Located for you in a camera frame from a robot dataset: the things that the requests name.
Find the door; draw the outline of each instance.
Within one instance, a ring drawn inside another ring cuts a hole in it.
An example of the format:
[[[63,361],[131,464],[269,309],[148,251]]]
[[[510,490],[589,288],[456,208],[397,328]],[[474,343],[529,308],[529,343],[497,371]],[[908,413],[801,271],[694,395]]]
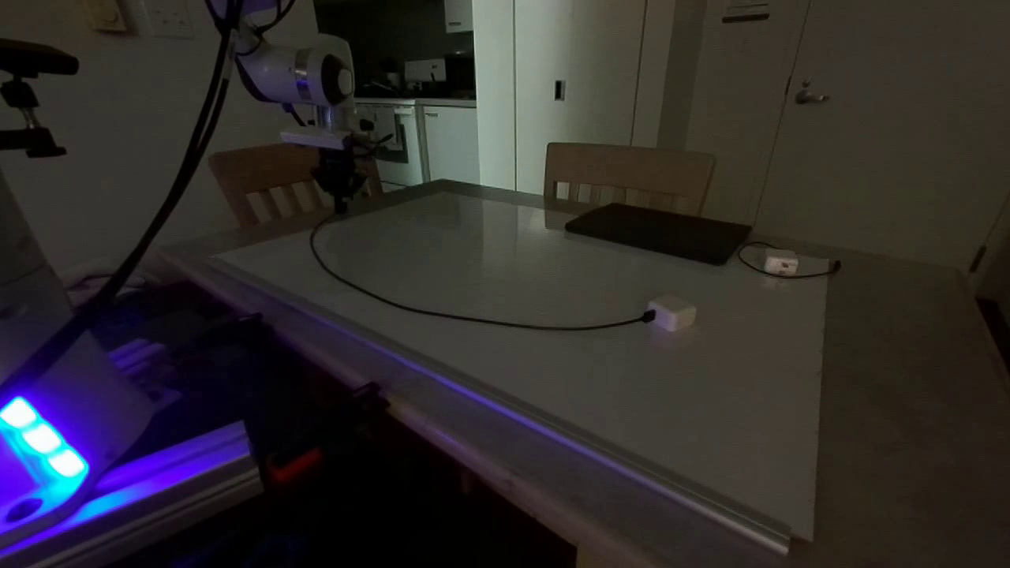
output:
[[[1006,0],[812,0],[757,229],[965,269],[1010,188]]]
[[[517,189],[542,193],[545,142],[629,145],[645,0],[517,0]]]
[[[808,0],[680,3],[702,3],[685,136],[687,148],[717,154],[702,218],[753,226]]]

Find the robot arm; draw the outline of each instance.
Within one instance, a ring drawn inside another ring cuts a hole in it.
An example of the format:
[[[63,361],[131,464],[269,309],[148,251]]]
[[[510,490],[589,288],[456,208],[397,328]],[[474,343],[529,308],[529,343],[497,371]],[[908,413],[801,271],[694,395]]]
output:
[[[46,45],[7,41],[0,37],[0,74],[8,78],[0,86],[7,108],[14,108],[26,116],[23,131],[0,131],[0,151],[23,148],[27,157],[54,157],[63,148],[54,142],[50,131],[43,131],[34,116],[37,99],[26,78],[37,74],[71,76],[76,56],[54,52]]]
[[[266,31],[284,16],[284,0],[244,0],[229,56],[252,99],[282,108],[311,108],[314,127],[284,131],[291,145],[339,151],[348,142],[345,112],[352,99],[352,74],[338,54],[269,45]],[[217,25],[229,0],[208,3]]]

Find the white tabletop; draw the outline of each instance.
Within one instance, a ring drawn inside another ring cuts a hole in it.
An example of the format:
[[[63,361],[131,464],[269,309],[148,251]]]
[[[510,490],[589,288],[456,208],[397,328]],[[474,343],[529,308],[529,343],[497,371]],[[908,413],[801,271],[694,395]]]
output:
[[[559,335],[382,308],[305,234],[217,261],[326,314],[621,474],[767,539],[814,537],[824,282],[771,282],[545,229],[542,208],[435,193],[317,236],[345,278],[423,309],[589,327],[685,297],[696,327]]]

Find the black laptop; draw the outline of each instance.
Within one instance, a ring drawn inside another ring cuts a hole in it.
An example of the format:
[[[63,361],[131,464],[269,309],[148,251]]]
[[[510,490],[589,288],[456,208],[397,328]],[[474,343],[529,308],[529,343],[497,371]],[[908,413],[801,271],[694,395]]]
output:
[[[749,226],[685,218],[672,212],[602,204],[566,226],[572,234],[721,267],[749,239]]]

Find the floor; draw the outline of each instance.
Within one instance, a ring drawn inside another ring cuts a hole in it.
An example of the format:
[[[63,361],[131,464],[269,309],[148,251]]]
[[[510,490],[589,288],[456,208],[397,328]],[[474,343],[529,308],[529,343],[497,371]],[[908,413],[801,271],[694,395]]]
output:
[[[338,381],[282,349],[255,318],[234,318],[191,288],[131,297],[99,327],[116,349],[164,343],[135,377],[161,413],[131,455],[244,421],[261,464],[323,455],[309,474],[120,566],[438,566],[566,568],[574,548]]]

